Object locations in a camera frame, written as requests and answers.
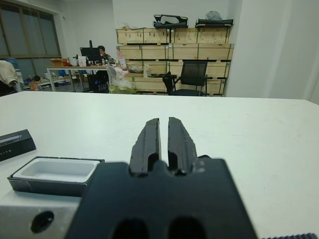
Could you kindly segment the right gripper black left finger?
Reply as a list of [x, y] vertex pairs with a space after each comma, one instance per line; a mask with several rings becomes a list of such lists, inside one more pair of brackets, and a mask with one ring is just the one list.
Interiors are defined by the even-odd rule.
[[132, 147], [130, 172], [134, 175], [146, 175], [153, 170], [154, 164], [160, 159], [160, 120], [154, 118], [145, 123]]

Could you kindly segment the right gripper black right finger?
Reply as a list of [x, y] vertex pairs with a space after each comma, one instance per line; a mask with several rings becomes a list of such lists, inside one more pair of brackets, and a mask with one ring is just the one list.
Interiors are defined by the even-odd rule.
[[198, 159], [195, 144], [181, 120], [170, 117], [168, 121], [168, 167], [175, 175], [192, 172]]

